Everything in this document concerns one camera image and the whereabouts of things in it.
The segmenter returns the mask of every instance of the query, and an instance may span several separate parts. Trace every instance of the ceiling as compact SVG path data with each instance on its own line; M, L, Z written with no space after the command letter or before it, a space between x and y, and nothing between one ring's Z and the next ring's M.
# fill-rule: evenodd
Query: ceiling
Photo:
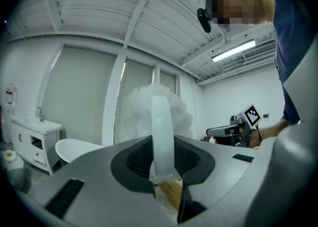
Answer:
M257 44L273 39L273 26L267 23L231 25L227 31L213 24L207 34L196 17L196 10L204 6L205 0L20 0L5 29L9 41L51 34L115 41L190 74L199 71L195 76L200 80L224 73L231 66L228 64L243 65L246 61L239 53L211 62L218 53L249 39ZM229 44L222 42L224 37Z

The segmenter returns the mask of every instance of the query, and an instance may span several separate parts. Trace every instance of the hand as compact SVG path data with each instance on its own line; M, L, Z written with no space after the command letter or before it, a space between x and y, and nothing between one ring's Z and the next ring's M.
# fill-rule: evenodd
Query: hand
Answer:
M244 137L244 133L245 133L245 129L243 127L239 128L239 135L241 137L241 139ZM216 137L213 137L213 139L215 140L215 143L218 144L218 140ZM252 130L252 136L251 139L249 141L249 148L254 148L254 147L259 147L260 146L260 140L258 137L258 133L257 130L253 129Z

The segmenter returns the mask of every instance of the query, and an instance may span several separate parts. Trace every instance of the white cabinet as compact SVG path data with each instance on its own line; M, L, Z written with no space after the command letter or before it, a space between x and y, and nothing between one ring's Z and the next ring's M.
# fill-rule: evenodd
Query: white cabinet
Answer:
M24 160L53 174L52 168L59 161L55 152L59 130L42 134L11 119L11 134L13 148Z

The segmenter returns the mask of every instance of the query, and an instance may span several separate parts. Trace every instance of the navy shirt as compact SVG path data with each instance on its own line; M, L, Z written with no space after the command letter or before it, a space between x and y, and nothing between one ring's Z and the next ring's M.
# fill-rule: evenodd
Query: navy shirt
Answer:
M282 84L293 73L313 42L316 28L301 0L275 0L274 30L277 42L277 64ZM283 119L293 125L298 113L283 87L285 108Z

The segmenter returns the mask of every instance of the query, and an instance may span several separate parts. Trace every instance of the fluorescent light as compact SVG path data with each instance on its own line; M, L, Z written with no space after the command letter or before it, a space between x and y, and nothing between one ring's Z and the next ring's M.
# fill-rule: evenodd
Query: fluorescent light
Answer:
M254 46L255 46L255 40L250 40L248 42L244 42L241 45L238 45L238 46L236 46L236 47L234 47L234 48L232 48L232 49L230 49L228 51L225 51L225 52L217 55L216 57L212 58L212 60L214 62L217 62L217 61L220 61L220 60L222 60L224 58L227 58L227 57L229 57L231 55L234 55L234 54L236 54L238 52L241 52L243 50L247 50L249 48L252 48Z

